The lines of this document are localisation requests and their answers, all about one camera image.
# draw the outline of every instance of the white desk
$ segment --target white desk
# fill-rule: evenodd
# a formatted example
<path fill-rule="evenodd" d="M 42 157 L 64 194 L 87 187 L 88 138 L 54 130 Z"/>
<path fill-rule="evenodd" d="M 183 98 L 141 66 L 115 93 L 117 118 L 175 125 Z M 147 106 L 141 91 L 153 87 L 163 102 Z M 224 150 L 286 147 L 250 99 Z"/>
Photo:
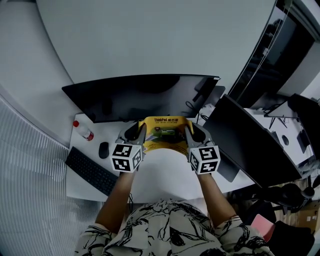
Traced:
<path fill-rule="evenodd" d="M 253 116 L 262 126 L 269 128 L 271 118 L 255 114 Z M 99 158 L 98 151 L 101 142 L 108 142 L 110 145 L 114 143 L 120 130 L 125 128 L 128 123 L 107 122 L 93 124 L 85 114 L 77 114 L 75 118 L 88 125 L 94 133 L 94 138 L 92 141 L 86 141 L 77 132 L 72 130 L 70 148 L 75 146 L 99 165 L 119 175 L 118 172 L 112 171 L 109 157 L 106 159 Z M 301 130 L 300 125 L 295 125 L 292 121 L 286 125 L 288 129 L 276 119 L 270 131 L 277 131 L 285 151 L 292 158 L 293 162 L 298 164 L 310 156 L 310 151 L 307 150 L 305 154 L 302 154 L 298 142 L 295 143 L 296 137 Z M 287 136 L 290 140 L 288 146 L 284 145 L 281 139 L 282 135 Z M 218 172 L 213 173 L 213 177 L 222 193 L 254 184 L 241 170 L 232 183 L 228 182 Z M 164 200 L 192 200 L 203 197 L 198 179 L 195 173 L 191 171 L 187 158 L 170 149 L 157 149 L 147 153 L 140 164 L 139 171 L 136 173 L 131 193 L 135 203 L 151 203 L 158 201 L 160 198 Z M 69 167 L 67 167 L 66 173 L 66 195 L 68 197 L 93 201 L 105 201 L 107 199 L 106 195 L 83 180 Z"/>

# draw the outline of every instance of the black and white shirt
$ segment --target black and white shirt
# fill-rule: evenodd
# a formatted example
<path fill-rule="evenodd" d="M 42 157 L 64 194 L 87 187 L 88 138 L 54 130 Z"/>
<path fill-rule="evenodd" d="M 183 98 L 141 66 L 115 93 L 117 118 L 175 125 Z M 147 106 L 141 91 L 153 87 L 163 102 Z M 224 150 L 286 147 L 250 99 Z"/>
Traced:
<path fill-rule="evenodd" d="M 118 234 L 94 224 L 75 256 L 273 256 L 251 226 L 233 217 L 216 228 L 190 204 L 160 201 L 136 209 Z"/>

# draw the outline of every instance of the computer mouse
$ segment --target computer mouse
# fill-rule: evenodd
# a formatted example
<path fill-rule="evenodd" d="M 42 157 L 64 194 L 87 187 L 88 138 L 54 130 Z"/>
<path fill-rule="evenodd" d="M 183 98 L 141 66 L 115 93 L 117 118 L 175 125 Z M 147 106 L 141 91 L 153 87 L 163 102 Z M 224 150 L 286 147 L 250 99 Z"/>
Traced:
<path fill-rule="evenodd" d="M 283 140 L 284 145 L 286 145 L 286 146 L 289 145 L 289 140 L 286 136 L 282 135 L 282 140 Z"/>
<path fill-rule="evenodd" d="M 99 147 L 99 157 L 101 159 L 106 159 L 109 156 L 109 143 L 102 142 Z"/>

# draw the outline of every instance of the keyboard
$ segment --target keyboard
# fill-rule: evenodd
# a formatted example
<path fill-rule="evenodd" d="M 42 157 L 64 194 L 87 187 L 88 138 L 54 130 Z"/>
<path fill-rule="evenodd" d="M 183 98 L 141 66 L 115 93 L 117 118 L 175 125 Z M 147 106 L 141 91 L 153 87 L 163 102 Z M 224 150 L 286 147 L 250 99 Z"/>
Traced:
<path fill-rule="evenodd" d="M 65 161 L 76 174 L 94 186 L 97 190 L 109 196 L 118 176 L 101 167 L 74 146 Z"/>

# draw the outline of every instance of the monitor screen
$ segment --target monitor screen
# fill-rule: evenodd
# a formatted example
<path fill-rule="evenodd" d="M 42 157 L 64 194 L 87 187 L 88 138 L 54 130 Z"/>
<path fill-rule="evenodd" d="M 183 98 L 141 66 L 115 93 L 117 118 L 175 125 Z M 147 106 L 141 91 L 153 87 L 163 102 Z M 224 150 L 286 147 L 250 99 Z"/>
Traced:
<path fill-rule="evenodd" d="M 297 113 L 316 159 L 320 159 L 320 106 L 319 103 L 298 94 L 288 99 L 289 107 Z"/>
<path fill-rule="evenodd" d="M 133 75 L 82 82 L 62 90 L 94 123 L 150 116 L 194 118 L 219 79 L 184 74 Z"/>
<path fill-rule="evenodd" d="M 301 178 L 272 134 L 230 97 L 219 100 L 203 127 L 220 152 L 262 188 Z"/>

